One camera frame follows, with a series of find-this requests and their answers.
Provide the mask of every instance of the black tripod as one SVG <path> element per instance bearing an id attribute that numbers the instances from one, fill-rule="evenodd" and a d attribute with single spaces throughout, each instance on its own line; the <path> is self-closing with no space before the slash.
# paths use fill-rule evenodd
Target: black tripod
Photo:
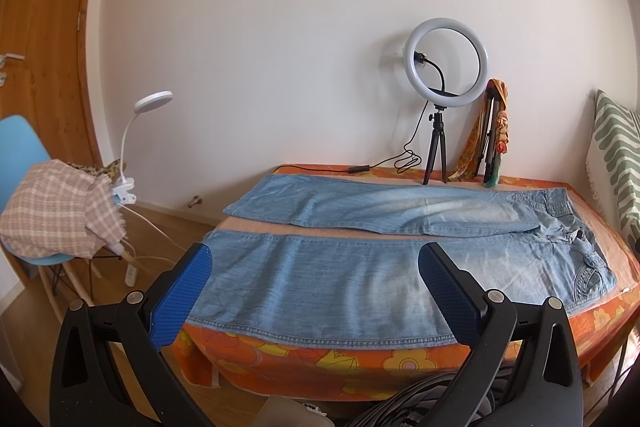
<path id="1" fill-rule="evenodd" d="M 436 161 L 436 151 L 438 141 L 440 142 L 440 162 L 442 163 L 442 181 L 447 183 L 447 147 L 444 141 L 444 122 L 442 112 L 444 107 L 436 106 L 436 113 L 429 115 L 429 120 L 433 121 L 433 131 L 431 132 L 431 145 L 429 146 L 429 156 L 427 156 L 427 166 L 424 170 L 422 185 L 429 183 L 429 176 L 433 172 L 433 163 Z"/>

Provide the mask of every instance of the beige fabric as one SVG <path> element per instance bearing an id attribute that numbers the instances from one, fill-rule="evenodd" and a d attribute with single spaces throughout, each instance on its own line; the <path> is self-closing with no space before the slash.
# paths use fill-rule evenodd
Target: beige fabric
<path id="1" fill-rule="evenodd" d="M 91 258 L 124 235 L 108 177 L 96 178 L 59 160 L 31 166 L 0 215 L 4 244 L 31 259 L 55 253 Z"/>
<path id="2" fill-rule="evenodd" d="M 352 182 L 377 183 L 387 185 L 419 185 L 416 180 L 405 178 L 354 178 L 345 176 L 336 176 L 336 178 L 347 179 Z M 430 185 L 443 185 L 437 180 L 430 180 Z M 475 188 L 478 190 L 539 190 L 537 187 L 516 187 L 514 185 L 498 184 L 494 188 L 482 187 L 478 182 L 452 182 L 447 184 L 449 187 L 465 187 Z M 628 249 L 628 246 L 616 234 L 607 227 L 604 220 L 574 191 L 568 190 L 569 199 L 574 204 L 575 209 L 580 217 L 590 227 L 596 236 L 596 240 L 602 248 L 607 258 L 607 263 L 613 273 L 618 278 L 616 287 L 601 297 L 597 301 L 593 301 L 588 309 L 599 307 L 602 303 L 610 301 L 612 298 L 618 297 L 626 293 L 629 288 L 633 288 L 638 284 L 638 271 L 635 268 L 634 256 Z M 306 229 L 295 225 L 278 225 L 275 223 L 264 223 L 261 221 L 252 221 L 250 219 L 242 219 L 241 217 L 226 217 L 217 227 L 217 230 L 237 230 L 238 232 L 254 232 L 254 233 L 273 233 L 275 235 L 311 235 L 318 237 L 347 237 L 354 239 L 418 239 L 420 237 L 433 236 L 407 236 L 407 235 L 387 235 L 375 232 L 367 232 L 366 230 L 355 229 Z"/>

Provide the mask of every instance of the chair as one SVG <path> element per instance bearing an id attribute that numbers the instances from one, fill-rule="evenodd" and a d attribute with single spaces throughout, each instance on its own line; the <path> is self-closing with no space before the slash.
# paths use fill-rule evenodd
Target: chair
<path id="1" fill-rule="evenodd" d="M 6 207 L 9 198 L 11 198 L 11 195 L 14 193 L 25 174 L 27 174 L 29 168 L 35 163 L 44 162 L 50 159 L 49 153 L 44 149 L 38 135 L 23 117 L 16 115 L 0 120 L 0 212 L 2 212 Z M 15 255 L 18 259 L 25 261 L 25 263 L 38 267 L 38 274 L 40 275 L 40 279 L 42 279 L 44 291 L 47 294 L 47 298 L 49 298 L 53 311 L 60 322 L 62 322 L 63 315 L 56 302 L 54 288 L 51 285 L 51 281 L 49 280 L 49 275 L 47 274 L 45 267 L 62 265 L 76 294 L 81 299 L 84 299 L 89 306 L 94 306 L 92 297 L 84 289 L 84 286 L 82 286 L 73 266 L 69 262 L 74 258 L 73 256 L 65 253 L 57 253 L 41 259 L 25 259 L 24 257 L 16 255 L 7 245 L 2 244 L 2 247 L 12 255 Z M 124 248 L 122 248 L 121 245 L 118 245 L 118 247 L 120 247 L 121 250 L 117 257 L 122 257 L 126 259 L 127 262 L 131 263 L 131 256 L 124 251 Z M 90 270 L 91 269 L 93 269 L 94 273 L 96 273 L 98 277 L 101 277 L 100 272 L 98 272 L 95 266 L 92 266 L 90 263 Z M 56 284 L 58 276 L 59 272 L 57 273 L 54 271 L 54 285 Z"/>

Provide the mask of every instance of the blue denim jeans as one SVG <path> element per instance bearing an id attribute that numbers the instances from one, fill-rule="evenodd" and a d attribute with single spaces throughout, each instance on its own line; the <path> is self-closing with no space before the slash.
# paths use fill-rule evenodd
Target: blue denim jeans
<path id="1" fill-rule="evenodd" d="M 616 284 L 563 189 L 502 192 L 276 175 L 227 212 L 306 227 L 439 236 L 210 232 L 204 243 L 213 254 L 212 275 L 188 321 L 274 343 L 336 349 L 454 343 L 417 270 L 428 241 L 485 289 L 534 304 L 555 295 L 569 314 Z"/>

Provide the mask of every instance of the white ring light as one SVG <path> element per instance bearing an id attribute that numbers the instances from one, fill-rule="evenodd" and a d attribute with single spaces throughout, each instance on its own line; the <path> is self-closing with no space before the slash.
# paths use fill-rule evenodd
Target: white ring light
<path id="1" fill-rule="evenodd" d="M 466 39 L 471 42 L 471 45 L 476 50 L 476 54 L 478 54 L 478 62 L 480 64 L 480 67 L 478 68 L 478 78 L 476 79 L 476 83 L 471 86 L 471 88 L 467 92 L 459 94 L 458 96 L 444 96 L 442 94 L 434 92 L 432 89 L 429 89 L 422 83 L 420 77 L 418 76 L 418 72 L 415 70 L 415 47 L 418 45 L 418 42 L 423 36 L 431 31 L 439 29 L 453 30 L 466 37 Z M 414 31 L 411 32 L 411 35 L 409 35 L 409 39 L 404 46 L 404 70 L 406 71 L 406 76 L 409 77 L 409 82 L 411 82 L 411 85 L 414 86 L 414 89 L 423 98 L 430 100 L 434 103 L 434 105 L 440 105 L 442 107 L 460 107 L 461 105 L 466 105 L 467 103 L 473 102 L 476 98 L 478 98 L 478 96 L 484 93 L 486 84 L 489 81 L 489 59 L 486 54 L 486 49 L 482 45 L 482 42 L 478 38 L 478 35 L 476 35 L 476 33 L 471 28 L 464 25 L 462 22 L 447 18 L 430 19 L 420 24 Z"/>

